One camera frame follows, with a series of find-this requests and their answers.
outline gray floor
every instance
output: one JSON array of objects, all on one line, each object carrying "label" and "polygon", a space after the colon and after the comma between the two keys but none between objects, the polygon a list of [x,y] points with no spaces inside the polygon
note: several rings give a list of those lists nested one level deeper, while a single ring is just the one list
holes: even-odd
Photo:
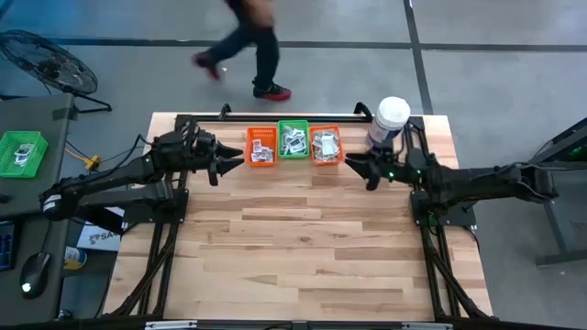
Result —
[{"label": "gray floor", "polygon": [[[274,2],[281,40],[409,41],[401,0]],[[413,0],[413,6],[423,42],[587,43],[582,0]],[[215,40],[233,26],[221,0],[17,0],[0,22],[0,30],[23,28],[47,36],[140,39]],[[146,133],[153,111],[217,111],[229,102],[236,111],[344,113],[358,101],[375,107],[383,97],[397,95],[422,113],[411,50],[282,49],[278,82],[291,87],[294,98],[268,104],[250,95],[253,49],[223,64],[223,83],[209,82],[191,67],[189,56],[199,49],[68,49],[98,76],[95,97],[116,109],[84,115],[72,125],[69,140],[91,154],[123,150],[137,133]],[[435,114],[449,116],[463,167],[527,160],[587,114],[587,53],[425,51],[423,57]],[[46,93],[4,61],[0,77],[0,94]],[[82,169],[68,159],[63,173]],[[581,188],[574,179],[561,181],[565,189]],[[584,231],[580,223],[587,210],[572,210],[566,216]],[[587,262],[551,269],[534,265],[535,258],[556,252],[542,208],[503,200],[479,203],[475,212],[495,315],[585,327]],[[94,315],[104,278],[68,279],[64,306],[77,316]],[[93,283],[87,284],[91,290],[79,281]]]}]

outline green light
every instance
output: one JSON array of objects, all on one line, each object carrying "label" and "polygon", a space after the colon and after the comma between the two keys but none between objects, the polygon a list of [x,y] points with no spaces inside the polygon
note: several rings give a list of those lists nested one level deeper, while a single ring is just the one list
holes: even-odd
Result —
[{"label": "green light", "polygon": [[574,149],[573,151],[571,151],[570,154],[572,156],[575,156],[576,154],[578,154],[580,152],[581,152],[581,147],[578,147],[578,148]]}]

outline container lid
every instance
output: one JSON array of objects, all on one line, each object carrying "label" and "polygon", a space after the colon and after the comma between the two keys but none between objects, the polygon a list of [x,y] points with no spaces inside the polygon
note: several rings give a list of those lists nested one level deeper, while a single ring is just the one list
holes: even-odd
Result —
[{"label": "container lid", "polygon": [[390,96],[379,104],[377,121],[388,128],[401,128],[407,123],[410,114],[410,105],[403,98]]}]

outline white container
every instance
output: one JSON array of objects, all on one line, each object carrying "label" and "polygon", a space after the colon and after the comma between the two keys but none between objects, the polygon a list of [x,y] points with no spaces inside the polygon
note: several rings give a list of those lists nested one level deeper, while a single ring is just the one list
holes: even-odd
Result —
[{"label": "white container", "polygon": [[400,134],[411,113],[410,105],[403,98],[384,98],[379,104],[367,135],[369,145],[391,145],[393,138]]},{"label": "white container", "polygon": [[64,270],[78,270],[88,260],[88,255],[82,249],[75,247],[66,247],[63,255]]}]

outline computer mouse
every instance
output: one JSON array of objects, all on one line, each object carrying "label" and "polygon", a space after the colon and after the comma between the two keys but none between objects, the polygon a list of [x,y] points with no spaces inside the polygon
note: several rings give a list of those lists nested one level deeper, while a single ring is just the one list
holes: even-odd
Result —
[{"label": "computer mouse", "polygon": [[20,289],[26,299],[39,297],[47,286],[47,271],[51,255],[39,252],[28,257],[20,271]]}]

